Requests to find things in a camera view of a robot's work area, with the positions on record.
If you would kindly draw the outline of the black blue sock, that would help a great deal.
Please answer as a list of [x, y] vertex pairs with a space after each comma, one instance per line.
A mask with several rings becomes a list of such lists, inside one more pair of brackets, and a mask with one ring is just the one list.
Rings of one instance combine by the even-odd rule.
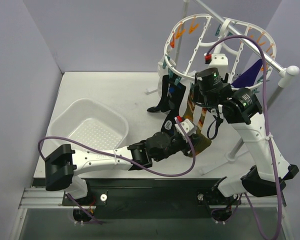
[[176, 124], [175, 117], [179, 115], [179, 110], [185, 95], [185, 91], [186, 86], [181, 83], [178, 85], [174, 85], [172, 83], [169, 84], [167, 92], [167, 106], [169, 107], [169, 113], [161, 126], [161, 131], [171, 136], [174, 134], [174, 128]]
[[176, 104], [173, 103], [173, 95], [176, 93], [176, 86], [169, 75], [162, 77], [161, 98], [157, 106], [152, 106], [147, 109], [149, 113], [168, 112], [176, 109]]

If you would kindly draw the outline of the white round clip hanger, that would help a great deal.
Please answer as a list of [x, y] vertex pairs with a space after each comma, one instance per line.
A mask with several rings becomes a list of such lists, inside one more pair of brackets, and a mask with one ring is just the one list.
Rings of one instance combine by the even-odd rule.
[[[183, 34], [188, 31], [189, 34], [192, 34], [199, 26], [199, 23], [196, 23], [196, 20], [203, 19], [203, 29], [202, 33], [198, 39], [198, 42], [196, 44], [196, 47], [193, 50], [193, 54], [191, 58], [188, 61], [187, 67], [184, 71], [179, 71], [177, 69], [177, 61], [175, 59], [171, 58], [171, 52], [176, 49], [176, 43], [181, 42], [181, 37]], [[194, 14], [187, 16], [183, 19], [181, 19], [171, 30], [171, 33], [169, 34], [169, 37], [164, 45], [163, 49], [163, 57], [164, 61], [166, 64], [166, 68], [168, 69], [168, 75], [172, 76], [173, 74], [177, 75], [177, 83], [180, 82], [182, 79], [187, 79], [190, 81], [194, 80], [195, 73], [190, 72], [190, 68], [192, 67], [192, 64], [195, 60], [195, 57], [198, 53], [198, 50], [200, 48], [210, 48], [212, 47], [215, 43], [214, 42], [204, 42], [204, 37], [208, 31], [208, 28], [211, 25], [211, 21], [213, 20], [213, 17], [209, 14]], [[262, 48], [264, 51], [265, 55], [268, 55], [271, 60], [276, 59], [276, 54], [277, 54], [277, 46], [274, 41], [274, 39], [271, 37], [271, 35], [265, 31], [263, 28], [244, 21], [240, 20], [235, 20], [232, 18], [226, 18], [225, 23], [222, 23], [220, 27], [218, 28], [216, 32], [216, 36], [218, 37], [219, 40], [225, 38], [225, 37], [230, 37], [233, 34], [230, 33], [229, 30], [226, 29], [230, 24], [234, 25], [239, 25], [244, 27], [244, 35], [247, 36], [249, 32], [254, 31], [258, 33], [258, 39], [256, 40], [256, 43], [258, 46]], [[227, 83], [230, 85], [243, 73], [236, 73], [237, 66], [240, 62], [240, 56], [242, 54], [242, 51], [244, 49], [244, 43], [243, 40], [240, 41], [240, 46], [237, 50], [229, 47], [225, 42], [219, 43], [217, 46], [215, 46], [210, 54], [225, 54], [226, 57], [228, 58], [228, 70], [227, 73], [225, 74], [225, 77], [222, 78], [225, 80]], [[250, 87], [245, 87], [251, 90], [258, 89], [259, 86], [262, 85], [263, 83], [263, 73], [266, 73], [266, 77], [269, 77], [273, 71], [273, 67], [270, 66], [269, 63], [266, 64], [266, 67], [263, 67], [263, 64], [261, 66], [261, 69], [256, 77], [256, 80], [254, 82], [253, 86]]]

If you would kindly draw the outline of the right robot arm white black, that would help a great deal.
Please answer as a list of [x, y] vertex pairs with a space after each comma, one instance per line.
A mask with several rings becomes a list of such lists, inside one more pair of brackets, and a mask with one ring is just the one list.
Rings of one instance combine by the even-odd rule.
[[216, 125], [227, 121], [240, 135], [254, 165], [246, 174], [226, 176], [212, 190], [211, 197], [223, 204], [235, 194], [255, 197], [275, 196], [293, 179], [299, 168], [282, 156], [266, 125], [266, 111], [257, 96], [247, 87], [232, 90], [224, 83], [216, 67], [194, 75], [193, 103], [215, 115]]

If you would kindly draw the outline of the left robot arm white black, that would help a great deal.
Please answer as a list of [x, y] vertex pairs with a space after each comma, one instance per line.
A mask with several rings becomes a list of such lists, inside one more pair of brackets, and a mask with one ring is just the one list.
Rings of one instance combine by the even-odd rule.
[[157, 176], [177, 177], [178, 174], [160, 173], [152, 170], [153, 163], [182, 152], [185, 156], [194, 152], [189, 136], [175, 133], [170, 136], [157, 132], [138, 143], [111, 150], [97, 150], [82, 143], [83, 150], [72, 149], [73, 140], [57, 147], [44, 157], [45, 189], [49, 192], [65, 191], [81, 206], [90, 203], [92, 193], [82, 174], [96, 171], [145, 170]]

